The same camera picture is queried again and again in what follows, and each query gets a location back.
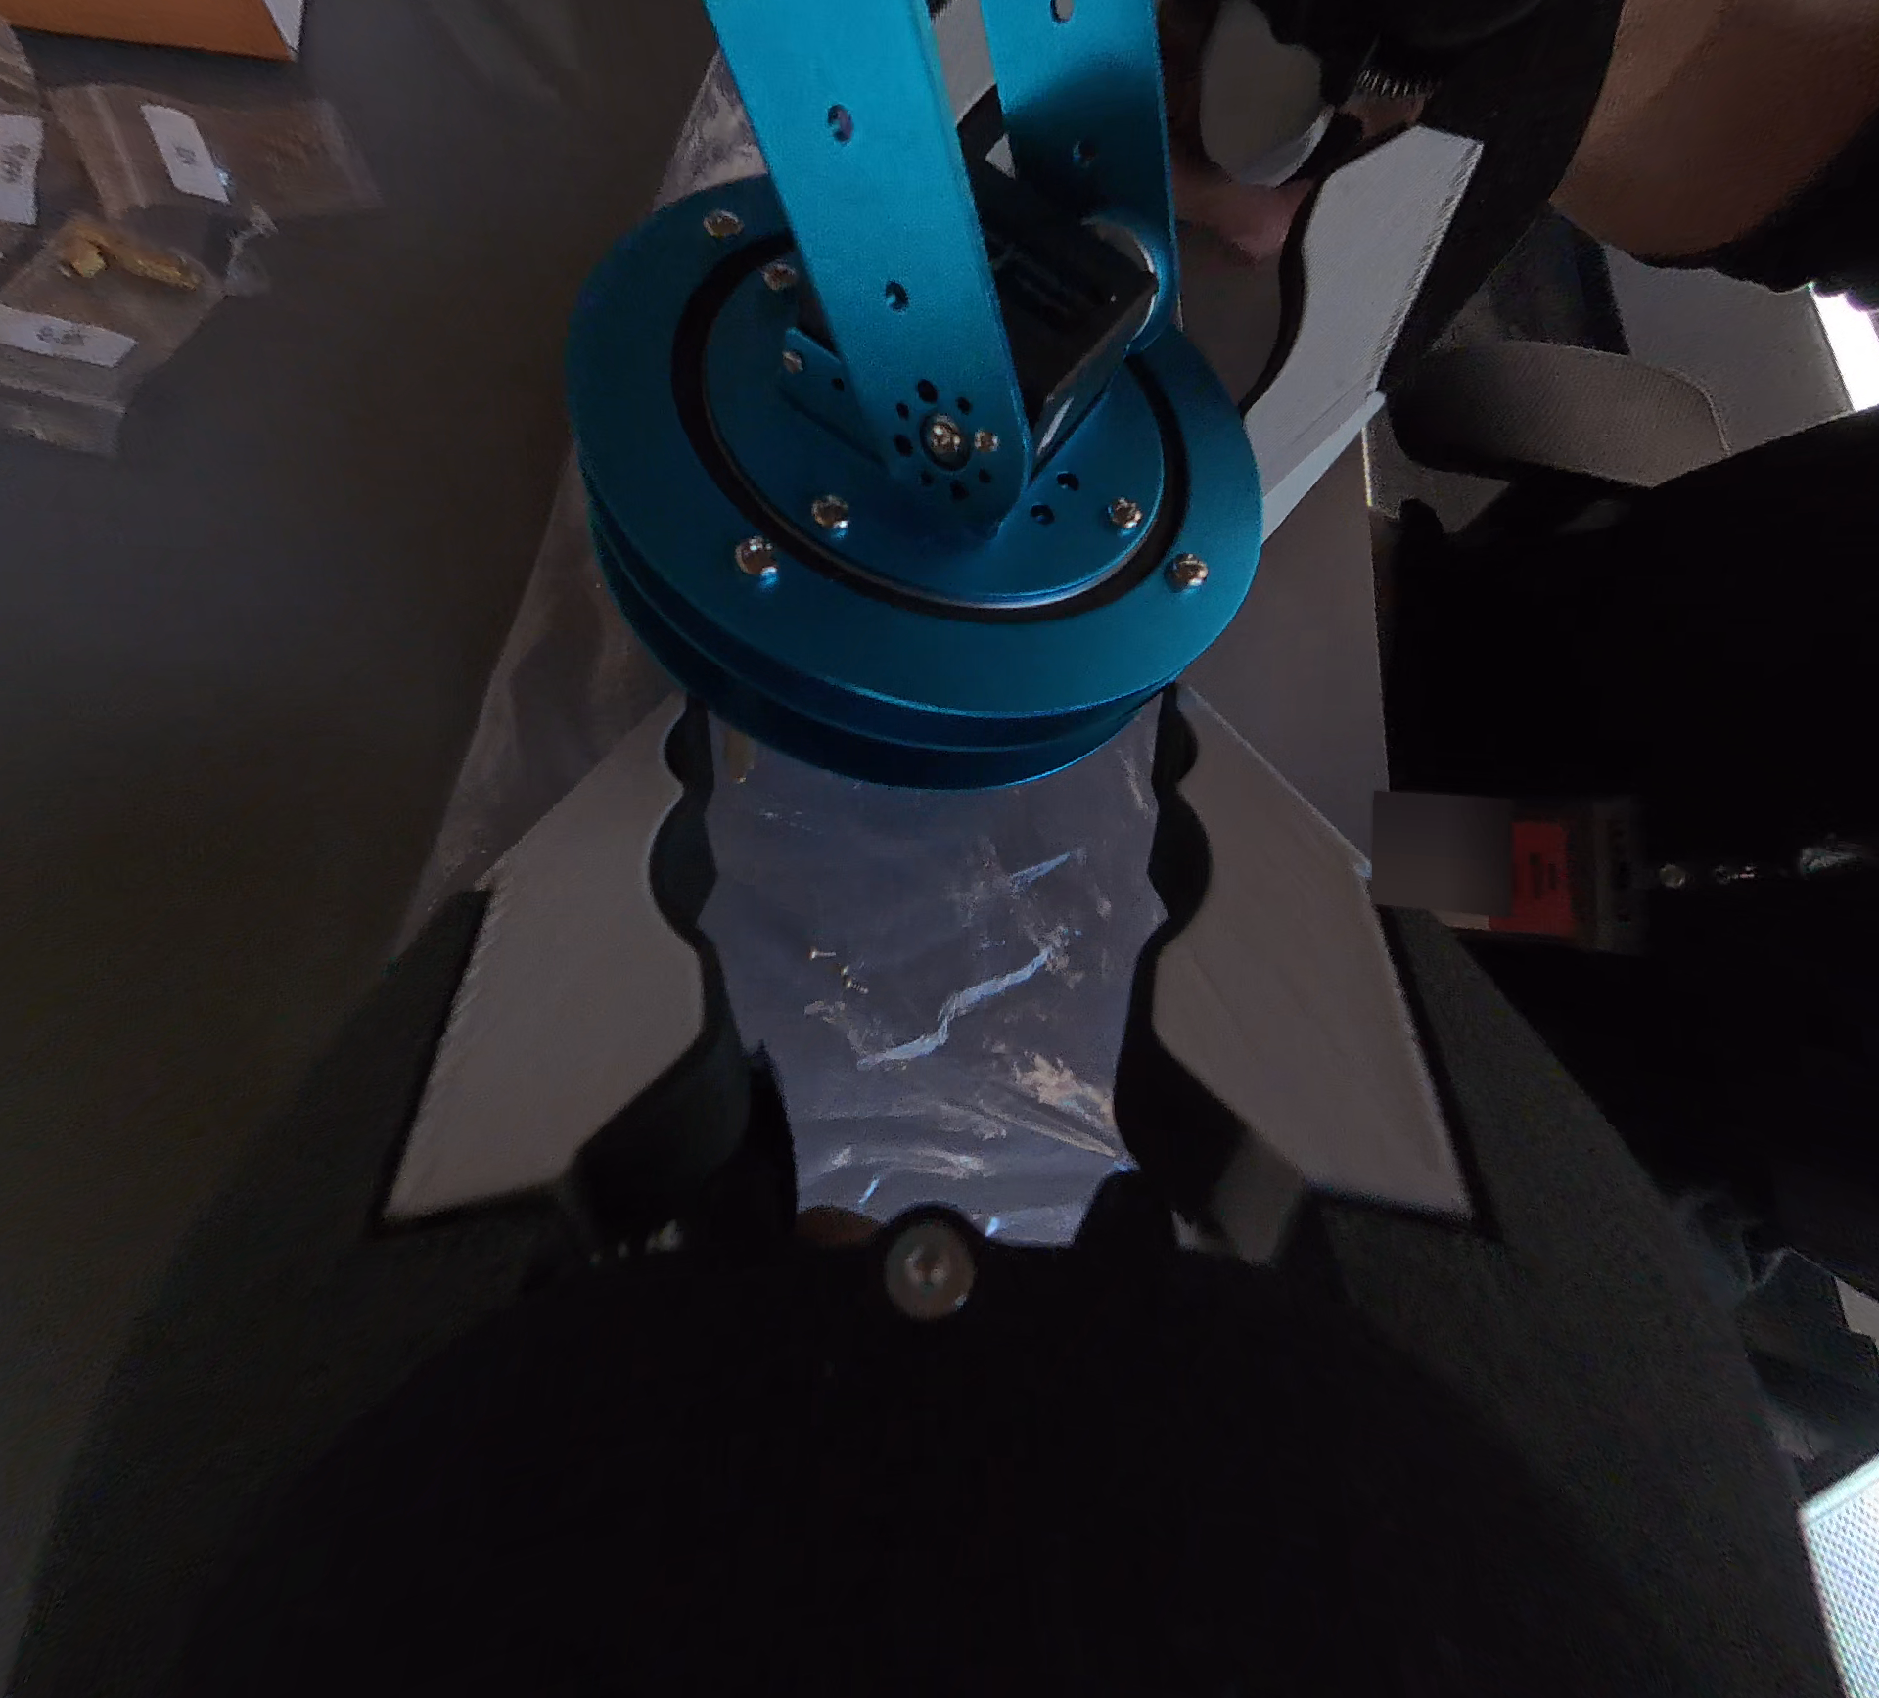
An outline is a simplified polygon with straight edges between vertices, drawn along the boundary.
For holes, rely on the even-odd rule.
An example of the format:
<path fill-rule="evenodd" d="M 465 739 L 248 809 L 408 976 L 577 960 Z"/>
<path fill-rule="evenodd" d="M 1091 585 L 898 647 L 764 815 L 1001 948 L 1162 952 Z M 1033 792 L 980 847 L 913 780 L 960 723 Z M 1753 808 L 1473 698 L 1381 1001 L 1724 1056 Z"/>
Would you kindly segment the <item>pile of small parts bags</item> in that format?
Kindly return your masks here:
<path fill-rule="evenodd" d="M 130 403 L 224 301 L 267 283 L 281 225 L 379 207 L 316 97 L 201 105 L 44 86 L 1 29 L 1 432 L 111 455 Z"/>

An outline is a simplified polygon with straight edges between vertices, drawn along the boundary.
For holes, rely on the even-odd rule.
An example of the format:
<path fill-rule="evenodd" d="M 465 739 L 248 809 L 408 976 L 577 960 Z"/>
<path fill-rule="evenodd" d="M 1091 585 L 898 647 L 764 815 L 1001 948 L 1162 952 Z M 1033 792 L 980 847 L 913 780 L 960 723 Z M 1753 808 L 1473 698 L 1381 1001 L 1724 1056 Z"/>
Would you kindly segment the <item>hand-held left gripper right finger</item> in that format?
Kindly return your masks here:
<path fill-rule="evenodd" d="M 1307 1201 L 1467 1224 L 1473 1197 L 1357 851 L 1205 700 L 1162 690 L 1113 1117 L 1201 1244 L 1275 1257 Z"/>

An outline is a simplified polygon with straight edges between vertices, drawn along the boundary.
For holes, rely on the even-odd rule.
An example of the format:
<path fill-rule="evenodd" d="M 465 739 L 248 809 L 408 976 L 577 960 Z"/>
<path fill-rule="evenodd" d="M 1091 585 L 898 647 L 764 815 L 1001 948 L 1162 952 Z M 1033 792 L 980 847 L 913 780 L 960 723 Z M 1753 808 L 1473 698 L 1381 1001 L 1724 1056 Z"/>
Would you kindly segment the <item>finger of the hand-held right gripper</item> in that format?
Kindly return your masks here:
<path fill-rule="evenodd" d="M 1279 336 L 1240 426 L 1264 536 L 1383 406 L 1383 371 L 1481 162 L 1481 142 L 1401 131 L 1332 172 L 1279 260 Z"/>
<path fill-rule="evenodd" d="M 927 0 L 927 13 L 962 154 L 990 166 L 1015 166 L 980 2 Z"/>

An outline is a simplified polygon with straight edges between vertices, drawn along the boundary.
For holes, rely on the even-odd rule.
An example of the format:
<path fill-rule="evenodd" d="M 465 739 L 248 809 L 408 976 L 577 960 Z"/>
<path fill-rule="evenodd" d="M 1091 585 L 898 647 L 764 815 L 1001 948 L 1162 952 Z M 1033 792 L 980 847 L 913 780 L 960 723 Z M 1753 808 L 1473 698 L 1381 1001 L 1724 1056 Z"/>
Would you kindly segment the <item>clear plastic bag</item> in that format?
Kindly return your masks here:
<path fill-rule="evenodd" d="M 1350 841 L 1369 886 L 1387 766 L 1357 442 L 1267 541 L 1185 688 Z M 565 459 L 395 946 L 667 692 L 598 577 Z M 1162 919 L 1154 735 L 1144 712 L 1072 770 L 978 794 L 856 784 L 716 737 L 706 929 L 778 1077 L 806 1203 L 884 1218 L 943 1201 L 1011 1240 L 1074 1228 L 1121 1154 L 1115 1054 Z"/>

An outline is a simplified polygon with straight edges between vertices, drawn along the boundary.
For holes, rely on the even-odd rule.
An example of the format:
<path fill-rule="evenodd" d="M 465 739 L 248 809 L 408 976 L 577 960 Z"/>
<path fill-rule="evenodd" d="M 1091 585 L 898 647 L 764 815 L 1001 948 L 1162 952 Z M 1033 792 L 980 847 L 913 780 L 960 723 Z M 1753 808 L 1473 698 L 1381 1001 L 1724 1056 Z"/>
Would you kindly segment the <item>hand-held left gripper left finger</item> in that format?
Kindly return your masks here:
<path fill-rule="evenodd" d="M 541 1214 L 567 1236 L 766 1236 L 794 1209 L 768 1054 L 739 1034 L 706 710 L 669 698 L 479 884 L 398 1148 L 395 1232 Z"/>

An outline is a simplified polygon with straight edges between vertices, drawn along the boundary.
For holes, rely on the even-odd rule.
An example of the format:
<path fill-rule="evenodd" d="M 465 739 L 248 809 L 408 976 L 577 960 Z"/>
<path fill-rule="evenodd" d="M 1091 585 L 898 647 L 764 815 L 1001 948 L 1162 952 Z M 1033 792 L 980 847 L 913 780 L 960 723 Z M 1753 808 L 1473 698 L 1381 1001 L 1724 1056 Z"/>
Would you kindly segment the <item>person's right hand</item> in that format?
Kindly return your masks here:
<path fill-rule="evenodd" d="M 1624 0 L 1551 207 L 1657 268 L 1874 307 L 1876 0 Z"/>

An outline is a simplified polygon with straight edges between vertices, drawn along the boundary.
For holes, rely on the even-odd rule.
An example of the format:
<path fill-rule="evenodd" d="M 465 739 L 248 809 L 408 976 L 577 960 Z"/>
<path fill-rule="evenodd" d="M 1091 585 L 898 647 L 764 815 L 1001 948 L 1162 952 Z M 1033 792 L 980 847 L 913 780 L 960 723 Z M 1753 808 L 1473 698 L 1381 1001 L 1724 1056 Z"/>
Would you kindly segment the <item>blue toy robot arm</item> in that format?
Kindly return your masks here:
<path fill-rule="evenodd" d="M 1076 763 L 1246 598 L 1260 481 L 1175 324 L 1154 0 L 702 0 L 761 172 L 618 242 L 567 406 L 622 614 L 723 723 L 876 782 Z"/>

